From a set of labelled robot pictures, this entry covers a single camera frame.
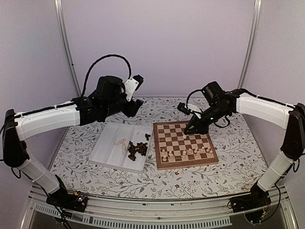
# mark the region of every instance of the table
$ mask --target table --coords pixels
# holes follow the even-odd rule
[[[123,114],[108,117],[107,122],[153,126],[154,122],[189,120],[176,107],[186,98],[140,98],[144,100],[136,117]],[[201,109],[208,108],[204,98],[190,99]],[[148,149],[143,174],[134,174],[89,163],[89,156],[105,123],[70,127],[51,172],[67,189],[92,195],[141,199],[186,199],[219,197],[243,193],[266,171],[267,166],[254,137],[241,114],[229,117],[226,128],[210,125],[210,137],[219,163],[189,169],[158,171],[154,142]]]

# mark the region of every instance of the chessboard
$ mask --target chessboard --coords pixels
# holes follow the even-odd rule
[[[153,124],[158,170],[218,163],[218,157],[209,134],[193,134],[183,137],[187,123],[187,121],[183,121]]]

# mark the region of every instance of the chess piece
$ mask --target chess piece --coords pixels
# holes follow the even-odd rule
[[[128,158],[131,160],[131,161],[135,161],[136,157],[134,154],[129,154],[128,155]]]
[[[173,161],[173,159],[174,159],[173,154],[171,154],[170,157],[169,157],[168,159],[169,159],[170,161]]]
[[[195,154],[195,157],[196,157],[196,158],[200,158],[200,153],[199,153],[199,151],[197,151],[197,153]]]
[[[149,135],[149,134],[145,134],[146,141],[148,141],[148,140],[149,140],[150,136],[151,136],[151,135]]]
[[[167,155],[163,155],[162,161],[166,161]]]
[[[117,145],[119,145],[119,144],[124,143],[125,141],[126,141],[126,138],[123,138],[123,139],[117,141],[116,143],[114,143],[114,145],[117,146]]]
[[[123,153],[125,153],[125,151],[126,151],[126,144],[125,144],[125,142],[122,143],[122,150],[123,150]]]

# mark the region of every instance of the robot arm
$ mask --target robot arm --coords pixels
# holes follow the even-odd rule
[[[30,112],[8,110],[2,136],[4,163],[43,187],[48,193],[47,203],[83,212],[87,205],[86,195],[81,192],[69,194],[61,179],[31,155],[25,140],[62,127],[104,122],[118,112],[127,117],[135,116],[143,101],[134,101],[132,95],[142,83],[143,78],[139,75],[124,83],[118,77],[104,76],[99,78],[96,90],[88,97],[81,96]]]
[[[210,124],[232,113],[252,115],[286,130],[281,152],[271,163],[267,171],[252,186],[250,196],[232,198],[233,211],[243,211],[270,204],[268,190],[286,174],[292,164],[299,159],[305,149],[305,106],[282,104],[277,101],[254,96],[245,89],[225,92],[217,82],[207,84],[201,91],[210,107],[201,111],[197,106],[180,103],[178,110],[186,115],[193,114],[186,126],[185,134],[206,134]]]

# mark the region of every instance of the wire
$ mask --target wire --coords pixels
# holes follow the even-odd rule
[[[296,168],[295,168],[295,163],[294,163],[293,171],[296,173],[299,170],[299,167],[300,167],[300,158],[297,159],[297,167]]]
[[[61,219],[62,219],[62,225],[66,228],[66,229],[72,229],[71,226],[69,225],[65,215],[64,215],[64,211],[63,210],[59,210],[58,207],[55,205],[55,203],[53,202],[53,200],[51,199],[50,195],[47,193],[47,191],[42,187],[40,186],[41,189],[44,191],[44,193],[47,195],[47,197],[52,201],[52,204],[53,206],[56,208],[56,210],[59,212],[60,216],[61,216]]]
[[[229,126],[229,124],[231,123],[230,120],[228,119],[227,116],[225,116],[224,118],[227,120],[227,125],[221,126],[221,125],[218,125],[217,123],[214,123],[214,125],[217,126],[218,128],[225,128],[225,127]]]
[[[278,208],[279,208],[279,206],[280,206],[280,203],[281,203],[281,190],[280,190],[280,188],[277,186],[277,182],[274,184],[274,186],[277,188],[278,194],[279,194],[278,203],[277,203],[277,206],[276,206],[274,212],[273,212],[268,218],[266,218],[265,220],[262,220],[262,221],[261,221],[262,223],[263,223],[263,222],[266,222],[267,220],[269,220],[269,219],[276,213],[276,211],[278,210]]]
[[[265,98],[265,97],[262,97],[262,96],[258,96],[258,95],[255,95],[251,92],[249,92],[247,89],[244,89],[244,88],[241,88],[242,91],[248,93],[249,95],[253,96],[253,97],[256,97],[256,98],[259,98],[259,99],[263,99],[263,100],[266,100],[266,101],[269,101],[269,102],[273,102],[273,103],[276,103],[276,104],[280,104],[280,105],[283,105],[283,106],[287,106],[287,107],[290,107],[292,109],[294,109],[295,107],[294,106],[291,106],[291,105],[287,105],[287,104],[284,104],[282,102],[279,102],[279,101],[276,101],[274,99],[269,99],[269,98]]]
[[[128,70],[129,70],[128,79],[130,79],[130,77],[131,77],[131,75],[132,75],[132,69],[131,69],[131,66],[130,66],[128,60],[127,60],[125,57],[123,57],[123,56],[121,56],[121,55],[117,55],[117,54],[108,54],[108,55],[102,56],[101,58],[97,59],[97,60],[90,66],[90,68],[89,68],[89,70],[88,70],[88,72],[87,72],[87,74],[86,74],[86,77],[85,77],[85,82],[84,82],[84,86],[83,86],[83,89],[82,89],[82,93],[81,93],[80,98],[84,97],[84,95],[85,95],[86,86],[87,86],[87,81],[88,81],[89,74],[90,74],[92,68],[93,68],[98,62],[100,62],[101,60],[106,59],[106,58],[108,58],[108,57],[118,57],[118,58],[123,59],[123,60],[126,62],[127,66],[128,66]]]
[[[14,172],[14,168],[13,168],[13,167],[11,167],[11,171],[12,171],[12,173],[14,174],[14,176],[15,176],[17,179],[20,179],[20,178],[21,178],[21,172],[20,172],[20,170],[18,170],[18,171],[19,171],[19,176],[17,176],[17,174]]]

